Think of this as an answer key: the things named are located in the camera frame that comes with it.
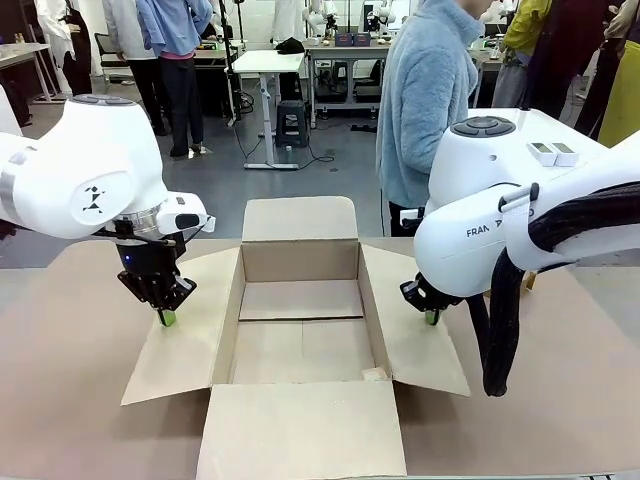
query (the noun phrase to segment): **cardboard box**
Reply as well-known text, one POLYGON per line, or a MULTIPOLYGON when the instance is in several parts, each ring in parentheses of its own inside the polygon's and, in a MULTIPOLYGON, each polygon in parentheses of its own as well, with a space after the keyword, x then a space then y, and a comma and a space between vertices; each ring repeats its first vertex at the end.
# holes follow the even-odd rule
POLYGON ((180 269, 198 289, 122 404, 211 388, 200 480, 406 475, 391 380, 469 395, 445 323, 401 295, 414 260, 362 245, 346 198, 251 201, 239 248, 180 269))

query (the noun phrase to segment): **small white box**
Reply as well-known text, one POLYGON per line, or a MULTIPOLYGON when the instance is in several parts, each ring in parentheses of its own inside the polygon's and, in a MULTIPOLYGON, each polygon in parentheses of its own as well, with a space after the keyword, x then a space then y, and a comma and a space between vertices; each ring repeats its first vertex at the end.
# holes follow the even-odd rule
POLYGON ((550 144, 551 149, 556 153, 556 167, 575 167, 578 161, 578 155, 562 142, 554 142, 550 144))
POLYGON ((555 165, 558 153, 551 146, 542 142, 533 142, 527 143, 527 147, 543 167, 553 167, 555 165))

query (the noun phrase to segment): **box flap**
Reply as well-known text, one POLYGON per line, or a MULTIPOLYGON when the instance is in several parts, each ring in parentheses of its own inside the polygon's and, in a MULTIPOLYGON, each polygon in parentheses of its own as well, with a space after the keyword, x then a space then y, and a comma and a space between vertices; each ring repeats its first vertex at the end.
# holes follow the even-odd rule
POLYGON ((197 480, 405 475, 390 381, 212 388, 197 480))
POLYGON ((356 210, 346 197, 250 200, 243 242, 357 239, 356 210))
POLYGON ((240 320, 362 317, 356 280, 248 283, 240 320))
POLYGON ((362 253, 366 269, 361 265, 360 275, 368 275, 375 303, 365 303, 365 315, 377 313, 393 379, 468 396, 469 385, 445 322, 428 325, 424 313, 400 292, 400 284, 418 272, 415 260, 367 245, 362 245, 362 253))
POLYGON ((198 287, 178 309, 171 327, 149 314, 154 321, 122 405, 211 386, 230 294, 238 288, 234 277, 242 269, 239 251, 232 248, 180 265, 182 275, 198 287))

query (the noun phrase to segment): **table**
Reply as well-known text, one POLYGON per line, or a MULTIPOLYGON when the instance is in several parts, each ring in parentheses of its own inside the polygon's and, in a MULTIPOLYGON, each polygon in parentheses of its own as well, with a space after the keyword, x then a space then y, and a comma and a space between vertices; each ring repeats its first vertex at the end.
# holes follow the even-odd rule
POLYGON ((49 94, 49 87, 47 87, 47 83, 42 75, 40 63, 38 63, 38 58, 42 62, 40 52, 47 50, 48 48, 49 45, 44 43, 8 43, 0 45, 0 70, 13 65, 33 61, 36 66, 36 73, 38 75, 38 80, 40 81, 40 87, 42 88, 45 101, 46 103, 53 103, 51 95, 49 94))
POLYGON ((246 52, 238 60, 233 62, 233 71, 238 75, 259 74, 260 93, 262 94, 262 113, 264 119, 264 141, 267 150, 267 160, 264 163, 245 163, 244 168, 259 170, 297 170, 295 163, 276 163, 273 156, 273 132, 271 130, 271 115, 269 114, 269 100, 271 95, 267 89, 267 75, 275 74, 276 82, 276 106, 280 103, 280 79, 279 73, 298 73, 304 60, 303 53, 293 55, 280 55, 275 50, 253 50, 246 52))
POLYGON ((311 45, 304 44, 307 50, 309 65, 309 100, 311 103, 311 128, 316 127, 316 109, 326 110, 371 110, 375 112, 380 108, 380 102, 356 102, 353 98, 355 80, 353 78, 354 65, 358 60, 382 60, 387 58, 390 44, 379 45, 372 40, 369 47, 336 47, 331 44, 311 45), (347 63, 347 99, 344 103, 316 103, 315 78, 316 61, 340 60, 347 63))
MULTIPOLYGON (((363 242, 408 255, 413 248, 412 239, 363 242)), ((184 259, 238 243, 194 240, 184 259)), ((111 242, 72 245, 0 315, 0 475, 195 477, 208 391, 120 407, 156 321, 118 282, 121 269, 111 242)), ((396 384, 410 475, 568 476, 639 466, 637 347, 565 269, 541 275, 521 312, 505 397, 481 393, 464 306, 443 321, 472 396, 396 384)))
MULTIPOLYGON (((196 70, 222 70, 226 75, 227 67, 229 66, 227 60, 227 51, 224 48, 224 44, 218 44, 217 50, 211 49, 196 49, 195 51, 195 69, 196 70), (224 65, 216 65, 216 62, 223 60, 224 65)), ((231 45, 231 61, 235 61, 238 58, 238 47, 231 45)), ((229 95, 229 105, 231 107, 231 119, 227 123, 227 126, 232 126, 236 121, 236 110, 233 105, 233 89, 231 88, 231 82, 227 76, 227 90, 229 95)))
POLYGON ((493 48, 490 49, 469 49, 469 55, 473 59, 473 62, 478 67, 478 86, 476 87, 476 93, 473 97, 473 108, 478 106, 478 98, 480 97, 480 88, 482 87, 482 79, 485 72, 499 72, 502 66, 502 59, 504 54, 500 52, 498 58, 491 58, 493 48))

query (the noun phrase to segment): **person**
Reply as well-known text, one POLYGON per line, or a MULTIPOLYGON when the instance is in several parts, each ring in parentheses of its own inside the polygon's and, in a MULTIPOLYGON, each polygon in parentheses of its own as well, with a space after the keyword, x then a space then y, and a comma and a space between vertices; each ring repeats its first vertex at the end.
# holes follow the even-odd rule
POLYGON ((594 140, 598 140, 600 135, 620 57, 637 8, 638 0, 627 0, 621 5, 614 3, 609 6, 609 11, 615 13, 615 16, 604 32, 605 41, 600 47, 595 76, 574 127, 594 140))
POLYGON ((209 0, 137 0, 138 20, 146 49, 160 57, 171 100, 172 157, 189 153, 187 126, 194 152, 202 153, 204 126, 193 57, 213 15, 209 0))
POLYGON ((493 108, 517 108, 527 86, 527 66, 551 8, 551 0, 522 0, 502 42, 504 59, 493 93, 493 108))
POLYGON ((640 130, 640 5, 633 3, 635 15, 598 137, 601 144, 610 148, 640 130))
POLYGON ((164 87, 160 61, 151 50, 144 48, 140 24, 137 20, 136 0, 102 0, 107 31, 118 58, 126 61, 133 73, 142 103, 149 114, 153 132, 167 135, 162 111, 169 115, 169 96, 164 87))
POLYGON ((604 41, 609 0, 552 2, 527 67, 524 108, 559 119, 576 75, 584 72, 604 41))
POLYGON ((49 35, 56 64, 62 67, 71 93, 92 92, 89 29, 72 0, 36 0, 38 23, 49 35))
POLYGON ((376 169, 392 236, 413 236, 400 211, 429 200, 429 172, 447 127, 468 116, 478 71, 467 46, 491 0, 423 0, 394 41, 384 72, 376 169))

